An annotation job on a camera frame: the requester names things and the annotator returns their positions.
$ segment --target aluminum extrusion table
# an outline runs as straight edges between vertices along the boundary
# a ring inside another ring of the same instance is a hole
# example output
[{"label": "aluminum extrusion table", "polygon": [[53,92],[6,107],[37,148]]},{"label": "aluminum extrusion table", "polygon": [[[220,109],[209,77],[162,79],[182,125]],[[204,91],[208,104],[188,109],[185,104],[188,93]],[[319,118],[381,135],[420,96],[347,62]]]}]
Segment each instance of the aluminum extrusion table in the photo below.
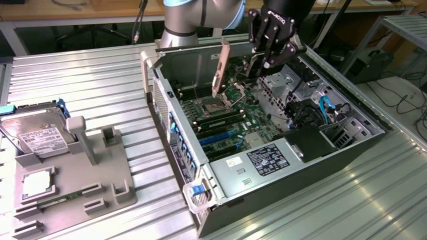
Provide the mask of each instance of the aluminum extrusion table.
[{"label": "aluminum extrusion table", "polygon": [[[42,239],[196,239],[142,94],[138,55],[153,47],[142,44],[14,58],[5,79],[6,101],[29,104],[61,96],[70,115],[85,117],[88,134],[114,126],[122,134],[137,195],[134,205]],[[308,55],[363,97],[311,50]],[[407,129],[401,131],[385,136],[344,170],[204,239],[427,238],[427,155]],[[10,239],[14,151],[4,139],[0,146],[0,239]]]},{"label": "aluminum extrusion table", "polygon": [[380,27],[387,27],[389,31],[399,34],[405,40],[427,51],[427,17],[421,15],[380,16],[368,30],[353,54],[345,59],[340,71],[343,74],[347,74],[351,69],[361,50],[368,46]]}]

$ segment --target circuit board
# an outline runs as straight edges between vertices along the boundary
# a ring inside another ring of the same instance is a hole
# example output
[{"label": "circuit board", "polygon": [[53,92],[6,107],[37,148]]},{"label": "circuit board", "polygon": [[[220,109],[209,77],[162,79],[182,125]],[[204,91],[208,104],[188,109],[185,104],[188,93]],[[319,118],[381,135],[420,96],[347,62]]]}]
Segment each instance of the circuit board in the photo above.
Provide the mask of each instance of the circuit board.
[{"label": "circuit board", "polygon": [[228,105],[224,104],[222,97],[213,98],[210,95],[181,102],[181,108],[189,123],[236,111],[241,113],[241,121],[224,126],[225,133],[228,133],[225,139],[202,144],[204,140],[209,139],[212,135],[206,136],[194,129],[194,134],[210,161],[268,143],[273,136],[280,133],[261,107],[250,102],[252,94],[249,90],[242,88],[240,84],[234,86],[233,82],[228,82],[224,89],[221,94],[225,95]]}]

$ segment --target hard drive label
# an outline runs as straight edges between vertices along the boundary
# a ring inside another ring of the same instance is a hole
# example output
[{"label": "hard drive label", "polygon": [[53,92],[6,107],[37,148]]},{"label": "hard drive label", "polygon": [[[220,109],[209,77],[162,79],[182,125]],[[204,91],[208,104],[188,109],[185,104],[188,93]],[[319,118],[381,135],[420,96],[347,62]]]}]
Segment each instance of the hard drive label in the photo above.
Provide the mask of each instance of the hard drive label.
[{"label": "hard drive label", "polygon": [[282,156],[276,144],[269,144],[246,153],[258,175],[266,176],[274,171],[289,166],[289,163]]},{"label": "hard drive label", "polygon": [[66,148],[66,142],[57,127],[22,133],[18,138],[37,155]]}]

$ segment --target blue pcie slot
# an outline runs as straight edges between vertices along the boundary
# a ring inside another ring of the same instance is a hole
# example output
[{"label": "blue pcie slot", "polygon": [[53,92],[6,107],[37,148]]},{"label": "blue pcie slot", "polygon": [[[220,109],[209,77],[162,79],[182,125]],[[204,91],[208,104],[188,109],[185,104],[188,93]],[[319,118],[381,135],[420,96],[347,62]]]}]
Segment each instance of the blue pcie slot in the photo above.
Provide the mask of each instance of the blue pcie slot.
[{"label": "blue pcie slot", "polygon": [[229,131],[226,133],[222,133],[220,135],[216,135],[216,136],[212,136],[206,139],[200,140],[198,143],[201,146],[204,146],[204,145],[214,143],[220,140],[229,139],[232,136],[233,136],[233,131]]}]

